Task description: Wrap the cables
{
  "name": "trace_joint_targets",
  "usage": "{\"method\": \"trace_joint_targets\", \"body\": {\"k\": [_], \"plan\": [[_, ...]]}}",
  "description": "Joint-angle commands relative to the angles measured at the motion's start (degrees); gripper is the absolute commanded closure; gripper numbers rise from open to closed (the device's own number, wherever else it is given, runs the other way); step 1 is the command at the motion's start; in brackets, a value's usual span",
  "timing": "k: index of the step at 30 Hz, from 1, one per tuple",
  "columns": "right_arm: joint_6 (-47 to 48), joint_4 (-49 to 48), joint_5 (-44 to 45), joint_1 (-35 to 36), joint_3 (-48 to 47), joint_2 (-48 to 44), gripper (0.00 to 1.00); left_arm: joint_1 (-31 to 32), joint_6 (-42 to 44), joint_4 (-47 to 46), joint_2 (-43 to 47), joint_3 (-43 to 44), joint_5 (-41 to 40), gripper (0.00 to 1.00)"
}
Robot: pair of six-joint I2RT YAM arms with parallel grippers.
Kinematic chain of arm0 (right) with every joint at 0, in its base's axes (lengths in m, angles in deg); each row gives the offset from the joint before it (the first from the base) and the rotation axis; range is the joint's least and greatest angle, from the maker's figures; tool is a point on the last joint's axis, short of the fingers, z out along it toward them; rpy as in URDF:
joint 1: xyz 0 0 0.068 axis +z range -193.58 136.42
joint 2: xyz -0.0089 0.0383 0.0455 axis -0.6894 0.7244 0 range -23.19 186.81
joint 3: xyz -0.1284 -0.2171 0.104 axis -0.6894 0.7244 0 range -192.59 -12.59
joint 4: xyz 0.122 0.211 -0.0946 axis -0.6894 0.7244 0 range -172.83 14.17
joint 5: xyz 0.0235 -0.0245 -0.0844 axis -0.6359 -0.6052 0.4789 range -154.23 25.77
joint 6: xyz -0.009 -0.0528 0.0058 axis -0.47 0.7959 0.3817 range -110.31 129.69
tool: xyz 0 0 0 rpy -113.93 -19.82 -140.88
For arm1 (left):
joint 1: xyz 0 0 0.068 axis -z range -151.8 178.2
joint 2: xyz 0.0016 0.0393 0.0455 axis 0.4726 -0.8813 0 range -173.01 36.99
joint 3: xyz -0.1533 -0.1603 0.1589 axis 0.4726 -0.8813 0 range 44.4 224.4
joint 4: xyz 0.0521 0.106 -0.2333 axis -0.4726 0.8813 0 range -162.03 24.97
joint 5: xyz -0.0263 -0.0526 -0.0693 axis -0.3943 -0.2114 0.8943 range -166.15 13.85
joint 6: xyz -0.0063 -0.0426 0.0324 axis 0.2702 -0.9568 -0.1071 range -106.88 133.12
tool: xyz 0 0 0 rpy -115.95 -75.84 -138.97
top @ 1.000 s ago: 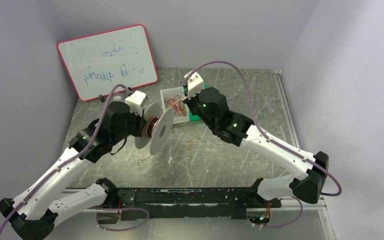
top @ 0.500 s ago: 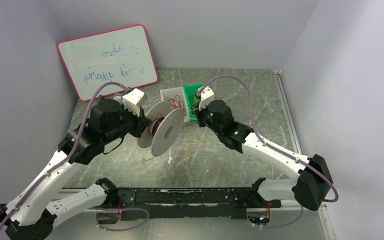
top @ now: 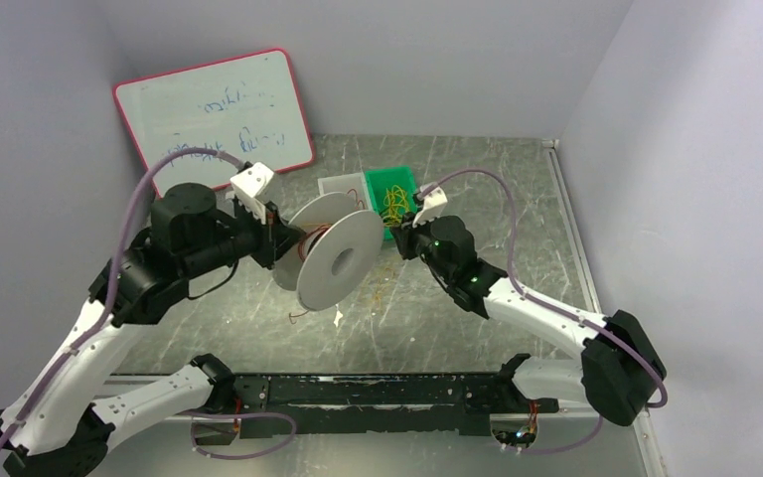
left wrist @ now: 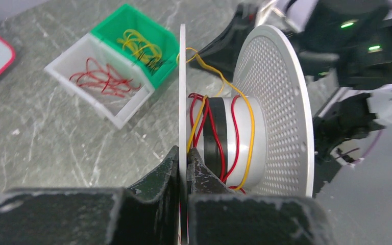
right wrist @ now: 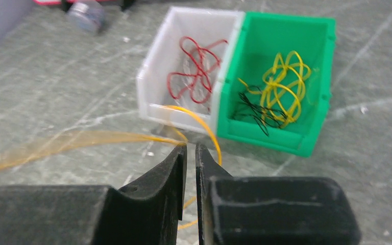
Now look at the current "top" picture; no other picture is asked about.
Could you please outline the white filament spool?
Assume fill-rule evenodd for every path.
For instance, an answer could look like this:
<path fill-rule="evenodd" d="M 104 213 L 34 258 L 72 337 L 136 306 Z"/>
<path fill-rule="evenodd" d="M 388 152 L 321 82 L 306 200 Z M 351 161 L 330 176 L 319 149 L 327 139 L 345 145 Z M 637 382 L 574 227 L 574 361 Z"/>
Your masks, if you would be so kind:
<path fill-rule="evenodd" d="M 384 225 L 372 210 L 359 210 L 344 193 L 328 193 L 305 205 L 290 221 L 307 235 L 272 271 L 280 288 L 295 293 L 308 311 L 328 309 L 346 298 L 374 267 Z"/>

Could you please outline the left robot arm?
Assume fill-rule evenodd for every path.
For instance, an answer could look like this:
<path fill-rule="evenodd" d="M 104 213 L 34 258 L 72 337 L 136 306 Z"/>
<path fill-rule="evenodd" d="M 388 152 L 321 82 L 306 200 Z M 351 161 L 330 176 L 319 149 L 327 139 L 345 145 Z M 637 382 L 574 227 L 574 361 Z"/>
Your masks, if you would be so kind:
<path fill-rule="evenodd" d="M 103 400 L 107 377 L 175 305 L 190 283 L 244 258 L 272 268 L 301 239 L 278 208 L 262 218 L 242 205 L 221 211 L 214 191 L 186 183 L 150 209 L 150 225 L 95 279 L 76 324 L 33 386 L 0 409 L 0 457 L 11 476 L 85 476 L 115 446 L 165 418 L 237 410 L 233 372 L 211 354 L 171 377 Z"/>

